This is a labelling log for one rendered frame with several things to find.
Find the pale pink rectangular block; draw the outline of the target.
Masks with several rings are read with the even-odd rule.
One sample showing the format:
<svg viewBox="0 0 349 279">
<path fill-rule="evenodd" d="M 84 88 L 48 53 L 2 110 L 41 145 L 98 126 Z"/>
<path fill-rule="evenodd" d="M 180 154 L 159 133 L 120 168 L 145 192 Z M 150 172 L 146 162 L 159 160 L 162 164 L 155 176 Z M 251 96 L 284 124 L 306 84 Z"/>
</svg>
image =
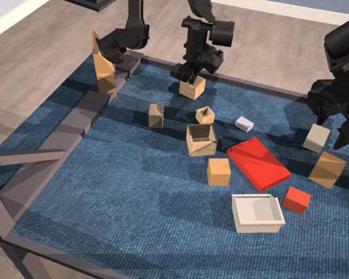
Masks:
<svg viewBox="0 0 349 279">
<path fill-rule="evenodd" d="M 250 131 L 253 127 L 253 123 L 249 120 L 245 119 L 244 117 L 240 117 L 238 120 L 236 120 L 235 126 L 242 129 L 246 133 Z"/>
</svg>

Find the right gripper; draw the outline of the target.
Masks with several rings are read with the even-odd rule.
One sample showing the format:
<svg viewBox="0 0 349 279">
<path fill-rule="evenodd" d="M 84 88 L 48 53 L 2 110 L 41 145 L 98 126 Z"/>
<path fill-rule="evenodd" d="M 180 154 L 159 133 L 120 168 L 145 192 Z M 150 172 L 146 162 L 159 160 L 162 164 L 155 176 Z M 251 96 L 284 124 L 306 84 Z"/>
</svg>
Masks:
<svg viewBox="0 0 349 279">
<path fill-rule="evenodd" d="M 334 79 L 317 80 L 313 83 L 311 90 L 314 90 L 316 88 L 323 87 L 323 86 L 330 86 L 332 85 L 333 80 Z M 346 108 L 346 111 L 342 113 L 342 115 L 346 118 L 347 121 L 342 123 L 341 128 L 337 128 L 340 134 L 333 146 L 334 150 L 338 150 L 349 144 L 349 104 Z M 327 120 L 327 118 L 328 117 L 326 117 L 324 114 L 318 115 L 316 124 L 318 126 L 322 125 Z"/>
</svg>

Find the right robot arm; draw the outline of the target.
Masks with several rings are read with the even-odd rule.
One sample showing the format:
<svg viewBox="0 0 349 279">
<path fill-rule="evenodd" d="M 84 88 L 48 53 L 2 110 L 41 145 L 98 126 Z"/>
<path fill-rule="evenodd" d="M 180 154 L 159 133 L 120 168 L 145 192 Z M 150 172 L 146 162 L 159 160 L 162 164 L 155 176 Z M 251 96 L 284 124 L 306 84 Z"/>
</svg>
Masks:
<svg viewBox="0 0 349 279">
<path fill-rule="evenodd" d="M 324 40 L 329 71 L 335 79 L 331 86 L 308 91 L 307 105 L 313 114 L 329 117 L 344 113 L 349 103 L 349 21 L 326 34 Z"/>
</svg>

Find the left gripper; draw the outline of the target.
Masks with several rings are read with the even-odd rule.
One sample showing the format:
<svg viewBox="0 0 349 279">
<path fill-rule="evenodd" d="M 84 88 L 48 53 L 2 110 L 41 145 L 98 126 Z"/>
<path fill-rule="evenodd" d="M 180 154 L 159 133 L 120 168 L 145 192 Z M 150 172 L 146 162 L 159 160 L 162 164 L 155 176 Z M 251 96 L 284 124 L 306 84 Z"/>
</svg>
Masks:
<svg viewBox="0 0 349 279">
<path fill-rule="evenodd" d="M 214 53 L 217 49 L 214 46 L 211 46 L 207 43 L 201 46 L 193 46 L 186 42 L 184 44 L 184 48 L 186 48 L 186 54 L 183 56 L 183 59 L 186 60 L 186 63 L 181 64 L 178 63 L 170 69 L 170 76 L 174 77 L 184 83 L 190 82 L 190 84 L 194 84 L 198 73 L 203 69 L 196 67 L 196 62 L 199 54 L 203 51 L 205 52 L 206 47 L 209 46 L 209 51 Z M 195 76 L 194 76 L 195 75 Z"/>
</svg>

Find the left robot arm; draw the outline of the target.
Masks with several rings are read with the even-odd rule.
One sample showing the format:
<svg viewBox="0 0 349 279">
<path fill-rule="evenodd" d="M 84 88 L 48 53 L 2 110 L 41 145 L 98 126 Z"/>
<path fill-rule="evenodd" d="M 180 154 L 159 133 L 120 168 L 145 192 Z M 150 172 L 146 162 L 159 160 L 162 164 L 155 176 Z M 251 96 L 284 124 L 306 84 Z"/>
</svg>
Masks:
<svg viewBox="0 0 349 279">
<path fill-rule="evenodd" d="M 211 14 L 211 0 L 188 0 L 188 3 L 193 14 L 203 17 L 209 23 L 193 19 L 189 15 L 183 19 L 181 26 L 188 28 L 187 42 L 193 46 L 204 45 L 210 31 L 209 41 L 212 41 L 212 45 L 231 47 L 235 22 L 215 20 L 215 16 Z M 142 49 L 149 39 L 149 24 L 145 24 L 143 18 L 143 0 L 129 0 L 129 16 L 125 30 L 116 28 L 100 40 L 95 40 L 101 55 L 114 63 L 114 60 L 127 52 L 126 47 L 132 50 Z M 223 51 L 210 52 L 207 46 L 205 52 L 199 54 L 196 67 L 202 66 L 210 74 L 214 74 L 222 62 Z"/>
</svg>

